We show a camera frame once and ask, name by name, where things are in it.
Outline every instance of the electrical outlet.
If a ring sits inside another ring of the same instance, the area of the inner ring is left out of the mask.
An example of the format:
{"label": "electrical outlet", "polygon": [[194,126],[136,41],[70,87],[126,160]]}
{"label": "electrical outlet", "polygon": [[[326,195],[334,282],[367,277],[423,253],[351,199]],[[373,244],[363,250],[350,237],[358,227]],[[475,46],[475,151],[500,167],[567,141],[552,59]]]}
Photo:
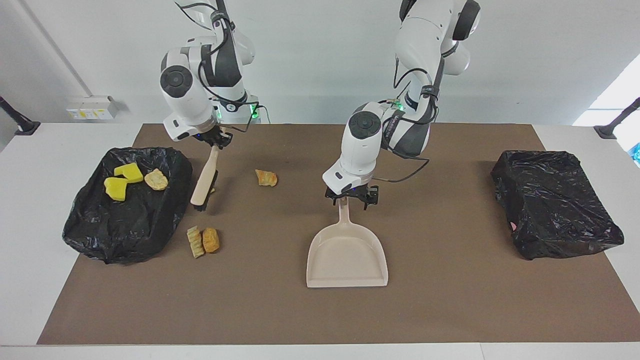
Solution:
{"label": "electrical outlet", "polygon": [[111,96],[91,96],[74,99],[67,112],[74,120],[113,120],[118,108]]}

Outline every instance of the beige dustpan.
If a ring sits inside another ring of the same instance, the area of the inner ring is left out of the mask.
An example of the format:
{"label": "beige dustpan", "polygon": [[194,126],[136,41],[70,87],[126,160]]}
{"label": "beige dustpan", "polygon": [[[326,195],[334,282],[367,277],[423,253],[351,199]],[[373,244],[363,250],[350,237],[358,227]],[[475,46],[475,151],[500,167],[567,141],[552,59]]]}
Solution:
{"label": "beige dustpan", "polygon": [[339,200],[338,224],[320,230],[309,247],[307,287],[386,286],[387,260],[378,237],[349,219],[349,200]]}

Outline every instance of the food scrap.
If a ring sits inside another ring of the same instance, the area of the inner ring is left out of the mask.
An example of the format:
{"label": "food scrap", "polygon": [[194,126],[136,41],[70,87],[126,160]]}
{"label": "food scrap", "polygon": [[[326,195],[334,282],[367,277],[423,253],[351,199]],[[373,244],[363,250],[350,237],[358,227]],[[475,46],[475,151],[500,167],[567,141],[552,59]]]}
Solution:
{"label": "food scrap", "polygon": [[199,258],[204,255],[204,248],[202,247],[202,235],[197,226],[187,230],[187,237],[189,238],[189,244],[191,245],[191,252],[194,258]]}
{"label": "food scrap", "polygon": [[145,175],[145,183],[147,183],[151,189],[161,191],[169,185],[169,180],[167,180],[166,176],[157,168]]}
{"label": "food scrap", "polygon": [[278,183],[278,176],[274,172],[255,169],[258,185],[274,187]]}
{"label": "food scrap", "polygon": [[202,245],[206,252],[214,252],[220,248],[220,238],[214,228],[208,227],[202,231]]}
{"label": "food scrap", "polygon": [[124,201],[127,195],[127,180],[121,177],[107,177],[104,180],[104,192],[113,200]]}
{"label": "food scrap", "polygon": [[113,175],[123,175],[129,184],[139,183],[143,180],[142,172],[136,163],[122,165],[113,169]]}

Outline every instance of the black garbage bag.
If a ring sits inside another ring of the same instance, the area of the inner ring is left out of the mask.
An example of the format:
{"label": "black garbage bag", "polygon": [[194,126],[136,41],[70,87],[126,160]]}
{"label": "black garbage bag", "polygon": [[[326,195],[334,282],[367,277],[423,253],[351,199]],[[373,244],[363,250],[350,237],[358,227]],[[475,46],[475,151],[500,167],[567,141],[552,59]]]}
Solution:
{"label": "black garbage bag", "polygon": [[624,243],[573,154],[505,151],[491,175],[525,259],[591,255]]}
{"label": "black garbage bag", "polygon": [[[158,168],[169,180],[163,191],[144,181],[127,185],[125,201],[111,200],[104,180],[113,169],[137,163],[145,175]],[[110,263],[145,261],[162,251],[189,203],[191,163],[172,148],[111,149],[74,200],[62,237],[92,259]]]}

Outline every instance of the brown table mat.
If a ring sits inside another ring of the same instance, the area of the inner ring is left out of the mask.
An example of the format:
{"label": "brown table mat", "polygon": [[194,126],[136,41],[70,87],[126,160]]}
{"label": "brown table mat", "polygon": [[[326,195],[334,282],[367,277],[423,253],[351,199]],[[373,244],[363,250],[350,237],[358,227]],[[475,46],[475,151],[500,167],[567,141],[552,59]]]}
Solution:
{"label": "brown table mat", "polygon": [[[216,193],[189,210],[155,258],[105,265],[79,256],[38,344],[318,344],[640,341],[640,314],[604,254],[522,259],[493,197],[501,152],[543,150],[528,125],[435,124],[432,162],[351,218],[380,238],[386,288],[308,289],[309,244],[337,221],[321,174],[342,126],[261,125],[220,155]],[[181,150],[194,179],[209,153],[144,125],[135,147]],[[381,152],[376,174],[420,163]],[[258,187],[255,168],[275,171]],[[193,259],[186,229],[220,230],[216,254]]]}

